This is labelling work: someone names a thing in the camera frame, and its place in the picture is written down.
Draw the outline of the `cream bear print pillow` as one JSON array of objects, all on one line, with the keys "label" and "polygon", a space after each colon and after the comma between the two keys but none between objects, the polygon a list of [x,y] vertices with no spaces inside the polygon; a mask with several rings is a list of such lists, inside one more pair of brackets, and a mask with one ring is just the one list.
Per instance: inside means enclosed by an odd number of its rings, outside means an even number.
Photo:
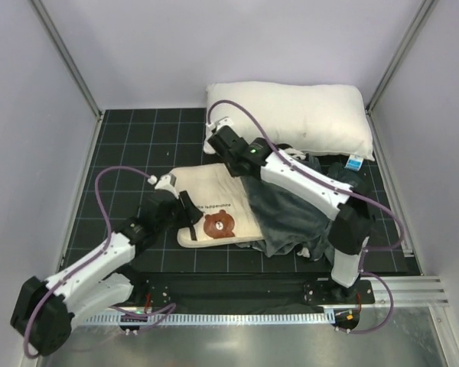
[{"label": "cream bear print pillow", "polygon": [[186,190],[203,213],[192,229],[177,231],[180,246],[207,248],[263,239],[241,179],[231,177],[224,164],[176,167],[170,173],[177,191]]}]

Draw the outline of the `zebra and grey pillowcase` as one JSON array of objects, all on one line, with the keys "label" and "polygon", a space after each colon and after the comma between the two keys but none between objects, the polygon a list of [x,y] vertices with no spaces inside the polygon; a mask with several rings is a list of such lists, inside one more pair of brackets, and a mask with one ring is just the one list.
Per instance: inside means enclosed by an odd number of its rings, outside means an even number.
[{"label": "zebra and grey pillowcase", "polygon": [[249,176],[241,181],[262,239],[239,243],[239,247],[252,248],[268,258],[296,251],[311,261],[326,258],[334,262],[334,249],[327,238],[331,221],[324,213],[274,184]]}]

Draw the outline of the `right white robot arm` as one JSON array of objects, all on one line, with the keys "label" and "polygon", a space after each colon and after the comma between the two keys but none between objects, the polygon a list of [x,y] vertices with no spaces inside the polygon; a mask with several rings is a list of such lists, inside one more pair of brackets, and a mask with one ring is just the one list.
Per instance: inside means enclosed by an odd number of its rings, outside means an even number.
[{"label": "right white robot arm", "polygon": [[334,249],[334,264],[325,290],[338,303],[356,300],[360,260],[373,218],[367,203],[354,195],[367,192],[319,174],[264,138],[249,143],[228,125],[214,131],[207,143],[232,176],[254,177],[280,187],[319,209],[331,221],[327,239]]}]

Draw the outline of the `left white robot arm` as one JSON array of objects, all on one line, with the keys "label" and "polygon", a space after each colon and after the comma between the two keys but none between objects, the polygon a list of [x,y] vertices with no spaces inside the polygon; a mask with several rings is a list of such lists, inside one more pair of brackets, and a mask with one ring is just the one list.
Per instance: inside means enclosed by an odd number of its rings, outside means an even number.
[{"label": "left white robot arm", "polygon": [[107,307],[142,304],[149,286],[132,261],[166,229],[191,229],[202,217],[188,192],[157,190],[81,259],[44,280],[29,278],[10,321],[24,338],[25,355],[51,355],[80,322]]}]

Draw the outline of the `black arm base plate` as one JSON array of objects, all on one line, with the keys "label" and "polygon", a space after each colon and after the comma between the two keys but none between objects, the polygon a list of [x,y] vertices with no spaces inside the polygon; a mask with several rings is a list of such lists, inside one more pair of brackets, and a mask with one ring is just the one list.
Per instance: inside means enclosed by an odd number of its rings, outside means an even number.
[{"label": "black arm base plate", "polygon": [[251,315],[357,310],[375,301],[369,281],[346,290],[321,273],[143,273],[129,304],[175,303],[177,313]]}]

